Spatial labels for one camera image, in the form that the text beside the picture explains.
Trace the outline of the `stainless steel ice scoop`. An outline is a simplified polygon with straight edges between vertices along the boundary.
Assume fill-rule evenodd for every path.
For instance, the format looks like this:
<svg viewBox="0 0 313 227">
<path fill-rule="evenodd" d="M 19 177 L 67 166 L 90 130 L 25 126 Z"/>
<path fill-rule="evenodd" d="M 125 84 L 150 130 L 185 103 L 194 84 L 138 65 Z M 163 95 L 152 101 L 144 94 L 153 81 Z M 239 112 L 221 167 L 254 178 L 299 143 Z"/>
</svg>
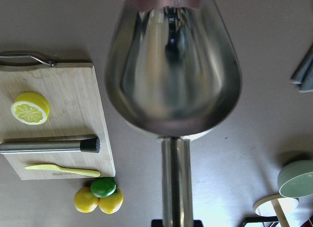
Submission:
<svg viewBox="0 0 313 227">
<path fill-rule="evenodd" d="M 231 113 L 242 83 L 215 0 L 125 0 L 105 82 L 120 115 L 161 143 L 163 217 L 152 226 L 202 226 L 193 217 L 190 141 Z"/>
</svg>

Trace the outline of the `wooden cup tree stand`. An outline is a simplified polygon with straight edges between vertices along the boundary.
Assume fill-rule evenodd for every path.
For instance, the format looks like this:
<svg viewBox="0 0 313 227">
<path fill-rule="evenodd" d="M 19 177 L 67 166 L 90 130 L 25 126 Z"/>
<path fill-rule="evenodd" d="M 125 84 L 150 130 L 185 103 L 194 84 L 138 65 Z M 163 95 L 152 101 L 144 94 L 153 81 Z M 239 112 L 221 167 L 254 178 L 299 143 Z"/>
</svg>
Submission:
<svg viewBox="0 0 313 227">
<path fill-rule="evenodd" d="M 253 205 L 253 209 L 261 217 L 277 217 L 282 227 L 290 227 L 285 213 L 294 211 L 298 205 L 298 198 L 289 198 L 275 194 L 258 200 Z"/>
</svg>

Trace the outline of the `steel muddler black tip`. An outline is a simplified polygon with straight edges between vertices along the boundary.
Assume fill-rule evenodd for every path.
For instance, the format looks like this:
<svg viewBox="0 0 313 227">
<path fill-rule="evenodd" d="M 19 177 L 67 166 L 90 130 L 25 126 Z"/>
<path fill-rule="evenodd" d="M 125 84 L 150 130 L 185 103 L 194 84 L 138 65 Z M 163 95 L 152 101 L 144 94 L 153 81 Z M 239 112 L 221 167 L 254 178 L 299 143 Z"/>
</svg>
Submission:
<svg viewBox="0 0 313 227">
<path fill-rule="evenodd" d="M 1 154 L 99 153 L 100 149 L 101 143 L 99 138 L 41 142 L 6 142 L 0 145 Z"/>
</svg>

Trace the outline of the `bamboo cutting board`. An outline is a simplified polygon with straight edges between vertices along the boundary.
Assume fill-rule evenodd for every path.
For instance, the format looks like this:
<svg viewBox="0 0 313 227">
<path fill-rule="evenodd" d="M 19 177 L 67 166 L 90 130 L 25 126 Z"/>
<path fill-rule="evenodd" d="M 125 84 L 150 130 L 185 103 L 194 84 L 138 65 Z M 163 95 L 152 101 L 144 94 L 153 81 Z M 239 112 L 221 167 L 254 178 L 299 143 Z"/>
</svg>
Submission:
<svg viewBox="0 0 313 227">
<path fill-rule="evenodd" d="M 57 171 L 28 170 L 28 165 L 53 163 L 63 167 L 99 171 L 115 176 L 113 156 L 92 63 L 56 63 L 39 57 L 37 64 L 23 66 L 28 53 L 0 55 L 1 142 L 80 141 L 98 137 L 98 153 L 6 154 L 5 158 L 22 180 L 76 179 L 78 175 Z M 35 92 L 49 102 L 45 123 L 27 125 L 11 113 L 11 105 L 23 92 Z"/>
</svg>

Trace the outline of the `yellow plastic knife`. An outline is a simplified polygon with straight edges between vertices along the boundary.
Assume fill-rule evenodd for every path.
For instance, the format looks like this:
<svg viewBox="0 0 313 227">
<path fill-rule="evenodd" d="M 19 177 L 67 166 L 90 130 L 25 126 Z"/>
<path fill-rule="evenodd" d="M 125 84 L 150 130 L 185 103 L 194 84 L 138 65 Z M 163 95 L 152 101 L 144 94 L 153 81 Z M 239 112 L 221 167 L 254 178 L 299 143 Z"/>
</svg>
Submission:
<svg viewBox="0 0 313 227">
<path fill-rule="evenodd" d="M 100 177 L 101 173 L 96 170 L 81 169 L 81 168 L 66 168 L 56 164 L 37 164 L 25 167 L 26 170 L 47 170 L 47 171 L 59 171 L 66 173 L 73 173 L 77 175 L 89 176 L 89 177 Z"/>
</svg>

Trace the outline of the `green lime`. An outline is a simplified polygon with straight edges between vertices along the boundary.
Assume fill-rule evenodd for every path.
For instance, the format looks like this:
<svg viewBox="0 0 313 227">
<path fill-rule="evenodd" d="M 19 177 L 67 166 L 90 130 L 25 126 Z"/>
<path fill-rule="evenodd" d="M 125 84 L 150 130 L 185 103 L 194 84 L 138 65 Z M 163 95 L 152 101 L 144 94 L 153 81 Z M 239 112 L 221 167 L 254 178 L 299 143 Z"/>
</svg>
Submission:
<svg viewBox="0 0 313 227">
<path fill-rule="evenodd" d="M 116 190 L 116 181 L 112 177 L 101 177 L 95 179 L 91 185 L 92 194 L 98 198 L 106 198 Z"/>
</svg>

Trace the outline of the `whole lemon lower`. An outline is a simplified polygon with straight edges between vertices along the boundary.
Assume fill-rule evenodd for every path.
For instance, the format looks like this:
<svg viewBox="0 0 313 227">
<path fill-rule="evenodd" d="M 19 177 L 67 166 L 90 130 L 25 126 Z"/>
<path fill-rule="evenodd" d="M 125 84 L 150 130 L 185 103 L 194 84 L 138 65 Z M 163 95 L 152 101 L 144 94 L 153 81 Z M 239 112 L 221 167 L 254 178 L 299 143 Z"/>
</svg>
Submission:
<svg viewBox="0 0 313 227">
<path fill-rule="evenodd" d="M 124 196 L 120 188 L 116 190 L 109 196 L 99 199 L 99 208 L 105 214 L 114 214 L 122 206 L 124 201 Z"/>
</svg>

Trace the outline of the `whole lemon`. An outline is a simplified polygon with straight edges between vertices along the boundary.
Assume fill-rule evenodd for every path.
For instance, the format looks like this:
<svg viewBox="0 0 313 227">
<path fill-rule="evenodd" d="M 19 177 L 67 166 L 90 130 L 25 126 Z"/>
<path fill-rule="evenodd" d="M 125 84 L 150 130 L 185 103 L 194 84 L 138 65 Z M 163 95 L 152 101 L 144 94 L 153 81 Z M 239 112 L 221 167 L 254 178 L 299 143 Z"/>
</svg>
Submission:
<svg viewBox="0 0 313 227">
<path fill-rule="evenodd" d="M 99 208 L 105 214 L 114 214 L 122 206 L 124 201 L 124 196 L 120 188 L 116 190 L 109 196 L 99 199 Z"/>
<path fill-rule="evenodd" d="M 98 207 L 98 204 L 99 198 L 93 195 L 88 186 L 79 189 L 74 196 L 74 206 L 79 212 L 93 212 Z"/>
</svg>

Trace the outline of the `whole lemon upper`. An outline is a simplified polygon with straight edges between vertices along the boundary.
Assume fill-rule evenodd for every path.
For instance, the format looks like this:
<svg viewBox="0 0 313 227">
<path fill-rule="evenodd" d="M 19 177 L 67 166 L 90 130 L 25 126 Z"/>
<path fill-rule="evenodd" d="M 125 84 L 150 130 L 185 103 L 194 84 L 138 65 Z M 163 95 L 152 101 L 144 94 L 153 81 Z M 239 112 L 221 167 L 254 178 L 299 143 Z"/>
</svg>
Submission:
<svg viewBox="0 0 313 227">
<path fill-rule="evenodd" d="M 98 204 L 99 198 L 93 195 L 88 186 L 79 189 L 74 196 L 74 206 L 79 212 L 93 212 L 98 207 Z"/>
</svg>

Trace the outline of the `half lemon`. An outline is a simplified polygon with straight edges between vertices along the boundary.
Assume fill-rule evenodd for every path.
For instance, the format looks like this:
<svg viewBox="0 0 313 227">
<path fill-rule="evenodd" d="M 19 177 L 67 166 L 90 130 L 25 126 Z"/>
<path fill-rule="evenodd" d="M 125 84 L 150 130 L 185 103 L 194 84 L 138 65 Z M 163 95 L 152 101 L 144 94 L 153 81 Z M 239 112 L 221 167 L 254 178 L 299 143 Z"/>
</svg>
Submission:
<svg viewBox="0 0 313 227">
<path fill-rule="evenodd" d="M 21 123 L 41 125 L 48 119 L 50 104 L 42 95 L 35 92 L 19 94 L 11 105 L 11 114 Z"/>
</svg>

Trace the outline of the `grey folded cloth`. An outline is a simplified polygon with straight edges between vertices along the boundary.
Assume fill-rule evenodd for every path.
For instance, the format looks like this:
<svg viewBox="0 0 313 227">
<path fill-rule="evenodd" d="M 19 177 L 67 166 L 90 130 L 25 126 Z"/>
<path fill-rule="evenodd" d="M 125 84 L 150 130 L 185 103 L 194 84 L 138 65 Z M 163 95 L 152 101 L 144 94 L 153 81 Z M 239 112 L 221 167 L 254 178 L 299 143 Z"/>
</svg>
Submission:
<svg viewBox="0 0 313 227">
<path fill-rule="evenodd" d="M 313 91 L 313 46 L 310 47 L 292 75 L 291 82 L 299 86 L 299 92 L 301 93 Z"/>
</svg>

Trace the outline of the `light green bowl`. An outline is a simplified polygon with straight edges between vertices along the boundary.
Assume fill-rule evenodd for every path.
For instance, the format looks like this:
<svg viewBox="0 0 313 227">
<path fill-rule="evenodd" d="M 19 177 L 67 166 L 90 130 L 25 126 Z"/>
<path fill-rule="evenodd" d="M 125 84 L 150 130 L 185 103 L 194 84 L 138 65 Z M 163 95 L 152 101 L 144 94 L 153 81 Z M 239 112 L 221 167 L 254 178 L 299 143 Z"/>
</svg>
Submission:
<svg viewBox="0 0 313 227">
<path fill-rule="evenodd" d="M 280 195 L 300 198 L 313 194 L 313 161 L 298 160 L 280 171 L 277 184 Z"/>
</svg>

